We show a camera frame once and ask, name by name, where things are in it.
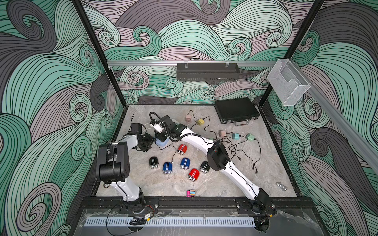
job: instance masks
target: wave pattern wallpaper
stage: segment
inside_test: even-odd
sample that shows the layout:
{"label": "wave pattern wallpaper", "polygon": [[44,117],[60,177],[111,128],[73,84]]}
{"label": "wave pattern wallpaper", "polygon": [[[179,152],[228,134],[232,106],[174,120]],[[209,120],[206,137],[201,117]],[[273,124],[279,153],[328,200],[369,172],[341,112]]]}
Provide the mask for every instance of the wave pattern wallpaper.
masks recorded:
{"label": "wave pattern wallpaper", "polygon": [[[283,58],[313,1],[82,0],[108,60]],[[344,2],[327,1],[326,5]],[[113,67],[129,104],[258,103],[271,68],[243,67],[237,82],[178,82],[176,67]]]}
{"label": "wave pattern wallpaper", "polygon": [[[363,0],[321,9],[293,60],[378,152],[377,10]],[[376,236],[378,177],[314,98],[282,106],[272,92],[263,111],[330,235]]]}
{"label": "wave pattern wallpaper", "polygon": [[67,235],[122,107],[71,0],[0,2],[0,231]]}

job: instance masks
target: light blue container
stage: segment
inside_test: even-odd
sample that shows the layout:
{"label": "light blue container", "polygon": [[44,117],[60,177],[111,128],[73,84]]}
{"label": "light blue container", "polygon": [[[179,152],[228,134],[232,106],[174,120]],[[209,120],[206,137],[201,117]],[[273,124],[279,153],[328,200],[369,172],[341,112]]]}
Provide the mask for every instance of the light blue container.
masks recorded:
{"label": "light blue container", "polygon": [[167,138],[164,142],[160,141],[159,139],[156,139],[156,144],[160,147],[160,148],[165,148],[167,146],[169,142],[169,139]]}

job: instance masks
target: yellow charger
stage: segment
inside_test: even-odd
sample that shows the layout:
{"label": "yellow charger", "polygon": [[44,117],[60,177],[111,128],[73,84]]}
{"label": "yellow charger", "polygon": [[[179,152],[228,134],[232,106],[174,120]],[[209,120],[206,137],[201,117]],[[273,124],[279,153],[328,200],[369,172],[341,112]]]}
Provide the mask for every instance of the yellow charger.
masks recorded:
{"label": "yellow charger", "polygon": [[204,123],[205,123],[205,121],[203,119],[197,120],[197,124],[198,125],[203,125]]}

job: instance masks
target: red wire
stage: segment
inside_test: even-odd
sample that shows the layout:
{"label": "red wire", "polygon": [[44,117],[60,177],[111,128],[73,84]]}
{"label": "red wire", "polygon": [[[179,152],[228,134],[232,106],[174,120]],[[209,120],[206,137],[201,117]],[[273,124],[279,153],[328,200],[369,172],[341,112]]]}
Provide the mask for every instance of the red wire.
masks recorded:
{"label": "red wire", "polygon": [[155,214],[155,209],[153,209],[152,206],[150,205],[147,205],[147,206],[150,207],[153,210],[153,213]]}

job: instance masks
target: gray marble surface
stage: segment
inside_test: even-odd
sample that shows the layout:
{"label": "gray marble surface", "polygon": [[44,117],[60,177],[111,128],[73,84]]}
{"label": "gray marble surface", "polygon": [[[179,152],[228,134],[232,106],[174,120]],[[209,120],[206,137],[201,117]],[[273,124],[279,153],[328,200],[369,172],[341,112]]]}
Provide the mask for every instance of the gray marble surface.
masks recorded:
{"label": "gray marble surface", "polygon": [[[190,123],[185,121],[185,115],[190,110],[193,110],[196,119],[207,116],[211,117],[210,125],[208,128],[206,128],[207,130],[213,130],[216,133],[218,133],[219,130],[225,130],[226,132],[239,133],[243,136],[246,136],[248,133],[253,134],[256,139],[259,140],[261,146],[261,159],[256,163],[258,173],[256,174],[255,170],[252,170],[252,161],[246,157],[242,151],[237,152],[237,155],[242,160],[239,160],[237,157],[232,159],[235,166],[247,178],[249,178],[260,188],[264,189],[272,197],[296,196],[261,117],[259,117],[257,120],[251,121],[246,126],[236,127],[234,124],[221,124],[214,106],[132,105],[127,110],[118,139],[128,132],[131,116],[133,114],[135,114],[133,122],[138,122],[141,124],[149,123],[149,113],[154,111],[160,117],[169,115],[171,119],[175,119],[178,122],[191,127],[195,123],[193,117]],[[208,122],[209,118],[205,119],[205,125],[194,126],[193,131],[204,137],[214,138],[214,133],[204,131],[204,127],[208,124]],[[153,135],[153,129],[148,129],[147,132]],[[237,144],[244,140],[245,138],[240,137],[240,140],[232,140],[232,142]],[[175,148],[178,148],[181,143],[185,142],[174,143]],[[160,150],[158,146],[153,144],[152,148],[148,152],[136,151],[135,149],[131,150],[129,152],[129,177],[135,182],[136,185],[141,187],[145,196],[186,196],[186,191],[192,189],[196,191],[196,196],[244,196],[243,192],[235,184],[233,184],[228,177],[212,169],[210,169],[208,174],[201,173],[198,180],[195,182],[188,180],[187,175],[189,171],[192,168],[198,169],[201,163],[207,160],[207,157],[203,152],[200,152],[193,146],[190,146],[190,144],[187,144],[187,146],[188,150],[184,156],[178,155],[177,153],[175,154],[173,173],[171,175],[164,175],[162,173],[162,166],[164,162],[171,161],[172,155],[175,153],[172,146],[164,150]],[[254,161],[259,159],[259,145],[257,141],[246,141],[239,144],[237,149],[243,149]],[[160,167],[158,169],[151,170],[149,167],[148,161],[152,156],[156,156],[159,160]],[[191,161],[189,170],[182,170],[179,167],[183,157],[187,157]],[[288,189],[286,191],[282,191],[275,184],[276,182],[283,183],[288,187]],[[97,196],[117,195],[119,194],[114,188],[104,188],[103,182],[101,182],[97,191]]]}

